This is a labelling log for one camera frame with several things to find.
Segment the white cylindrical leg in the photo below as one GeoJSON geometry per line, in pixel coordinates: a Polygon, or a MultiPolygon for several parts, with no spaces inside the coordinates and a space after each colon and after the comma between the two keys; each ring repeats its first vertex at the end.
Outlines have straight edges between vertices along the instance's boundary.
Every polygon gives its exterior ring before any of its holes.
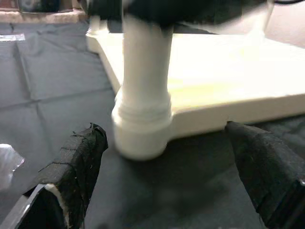
{"type": "Polygon", "coordinates": [[[173,30],[126,16],[124,80],[112,112],[120,153],[133,160],[159,156],[171,138],[167,74],[173,30]]]}

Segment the white platform base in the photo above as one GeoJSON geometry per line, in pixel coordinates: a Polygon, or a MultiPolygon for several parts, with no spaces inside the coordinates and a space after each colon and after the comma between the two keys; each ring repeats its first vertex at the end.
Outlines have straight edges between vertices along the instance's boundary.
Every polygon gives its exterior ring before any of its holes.
{"type": "MultiPolygon", "coordinates": [[[[227,121],[305,113],[305,50],[254,36],[174,34],[171,139],[223,129],[227,121]]],[[[100,31],[87,40],[117,93],[124,76],[123,34],[100,31]]]]}

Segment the white sticker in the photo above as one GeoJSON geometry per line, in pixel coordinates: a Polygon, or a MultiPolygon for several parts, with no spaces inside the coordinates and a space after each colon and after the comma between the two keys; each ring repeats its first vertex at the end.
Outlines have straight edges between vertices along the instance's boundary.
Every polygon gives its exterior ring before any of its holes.
{"type": "Polygon", "coordinates": [[[24,34],[0,35],[0,42],[24,41],[24,34]]]}

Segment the gray fabric mat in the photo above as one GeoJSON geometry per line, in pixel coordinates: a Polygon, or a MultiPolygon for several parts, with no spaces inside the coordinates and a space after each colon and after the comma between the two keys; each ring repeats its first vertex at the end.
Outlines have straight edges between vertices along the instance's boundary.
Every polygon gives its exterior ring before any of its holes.
{"type": "MultiPolygon", "coordinates": [[[[0,222],[37,171],[65,139],[94,122],[106,130],[109,149],[89,205],[87,229],[263,228],[239,179],[223,132],[177,139],[158,159],[136,163],[114,148],[114,92],[98,55],[86,48],[88,23],[0,24],[0,143],[25,157],[13,184],[0,193],[0,222]]],[[[264,123],[305,155],[305,116],[264,123]]]]}

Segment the white plastic stand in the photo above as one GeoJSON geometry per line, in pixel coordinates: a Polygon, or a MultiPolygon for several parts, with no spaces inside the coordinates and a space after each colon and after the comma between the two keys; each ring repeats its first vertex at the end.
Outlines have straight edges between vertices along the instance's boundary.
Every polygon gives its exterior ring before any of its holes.
{"type": "Polygon", "coordinates": [[[173,35],[132,17],[124,35],[89,30],[88,47],[118,93],[112,119],[121,154],[152,159],[169,140],[229,120],[305,113],[305,50],[264,38],[271,11],[248,35],[173,35]]]}

